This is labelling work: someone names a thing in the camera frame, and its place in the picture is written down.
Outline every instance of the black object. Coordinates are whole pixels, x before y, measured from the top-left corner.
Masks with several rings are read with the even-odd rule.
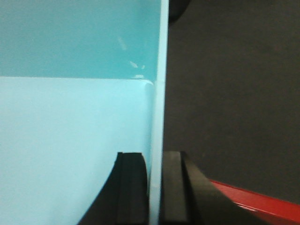
[[[161,225],[268,224],[223,195],[185,153],[164,153],[162,189]]]
[[[169,3],[169,24],[177,21],[187,9],[191,0],[170,0]]]
[[[112,172],[79,225],[146,225],[147,172],[141,153],[118,153]]]

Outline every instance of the gray floor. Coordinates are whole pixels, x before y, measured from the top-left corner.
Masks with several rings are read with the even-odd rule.
[[[300,203],[300,1],[192,0],[169,30],[165,150]]]

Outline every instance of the light blue panel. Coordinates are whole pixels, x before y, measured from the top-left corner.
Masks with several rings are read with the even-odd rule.
[[[157,74],[159,0],[4,0],[0,76]]]
[[[75,225],[117,152],[149,160],[153,85],[0,77],[0,224]]]
[[[0,224],[75,225],[118,151],[158,222],[168,0],[0,3]]]

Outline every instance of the dark gray carpet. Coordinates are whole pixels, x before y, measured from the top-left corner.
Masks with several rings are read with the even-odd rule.
[[[167,68],[164,149],[300,203],[300,1],[192,0]]]

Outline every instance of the red object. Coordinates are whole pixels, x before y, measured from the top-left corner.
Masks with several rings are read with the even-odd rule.
[[[232,187],[218,181],[211,182],[240,207],[272,225],[300,225],[300,205]]]

